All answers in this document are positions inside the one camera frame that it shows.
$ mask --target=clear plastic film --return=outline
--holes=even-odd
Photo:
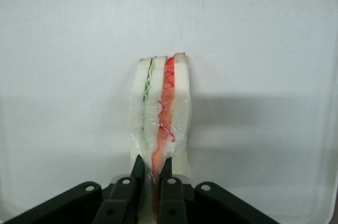
[[[129,105],[131,160],[140,154],[147,176],[139,223],[156,223],[158,175],[172,157],[173,173],[189,175],[186,141],[191,120],[189,68],[186,55],[141,59]]]

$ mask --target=white surface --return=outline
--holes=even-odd
[[[0,218],[129,171],[139,58],[189,56],[192,181],[328,223],[338,0],[0,0]]]

